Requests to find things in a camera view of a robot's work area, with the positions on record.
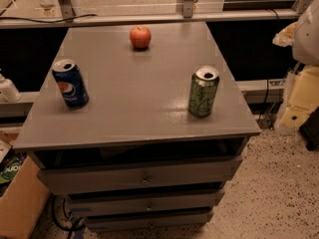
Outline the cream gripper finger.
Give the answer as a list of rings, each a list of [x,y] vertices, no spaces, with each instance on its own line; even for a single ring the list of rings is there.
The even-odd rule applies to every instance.
[[[319,67],[305,66],[289,83],[286,107],[279,123],[301,127],[319,107]]]

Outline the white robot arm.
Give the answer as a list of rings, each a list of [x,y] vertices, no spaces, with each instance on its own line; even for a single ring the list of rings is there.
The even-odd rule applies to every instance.
[[[313,0],[296,23],[292,55],[304,68],[297,75],[288,74],[278,119],[298,128],[319,107],[319,0]]]

